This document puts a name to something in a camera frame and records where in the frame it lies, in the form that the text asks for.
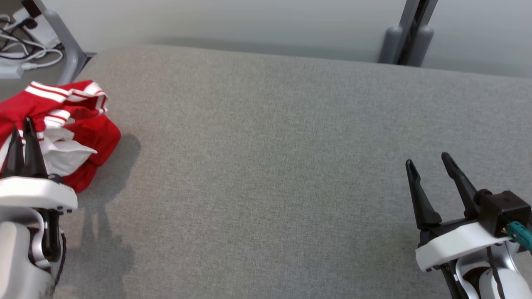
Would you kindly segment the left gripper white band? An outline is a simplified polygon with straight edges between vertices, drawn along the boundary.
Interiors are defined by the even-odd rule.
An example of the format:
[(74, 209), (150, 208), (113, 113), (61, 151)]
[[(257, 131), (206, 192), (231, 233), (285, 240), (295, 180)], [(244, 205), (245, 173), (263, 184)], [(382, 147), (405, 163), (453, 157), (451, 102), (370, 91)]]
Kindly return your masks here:
[[(74, 190), (48, 179), (39, 138), (30, 118), (25, 119), (23, 136), (25, 156), (19, 131), (13, 127), (0, 180), (1, 213), (27, 208), (59, 212), (77, 210), (78, 198)], [(21, 171), (24, 177), (18, 176)]]

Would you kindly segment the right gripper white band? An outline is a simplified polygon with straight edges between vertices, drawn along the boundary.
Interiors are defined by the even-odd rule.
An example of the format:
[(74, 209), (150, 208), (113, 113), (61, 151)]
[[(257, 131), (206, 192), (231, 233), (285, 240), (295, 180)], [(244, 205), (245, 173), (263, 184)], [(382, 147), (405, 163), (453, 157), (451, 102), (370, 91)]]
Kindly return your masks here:
[[(477, 193), (477, 189), (449, 153), (443, 152), (441, 160), (448, 176), (457, 187), (464, 206), (464, 216), (467, 219), (475, 219), (478, 216), (478, 206), (474, 202), (474, 195)], [(464, 224), (441, 236), (431, 237), (429, 229), (441, 224), (441, 216), (429, 202), (421, 186), (421, 176), (411, 159), (405, 162), (405, 169), (414, 208), (416, 227), (420, 230), (420, 246), (416, 248), (416, 262), (421, 271), (427, 271), (432, 267), (470, 254), (476, 254), (479, 251), (484, 252), (485, 248), (502, 243), (507, 246), (507, 254), (509, 256), (502, 258), (503, 265), (519, 272), (512, 260), (517, 253), (519, 245), (517, 243), (508, 245), (509, 237), (496, 238), (479, 223)]]

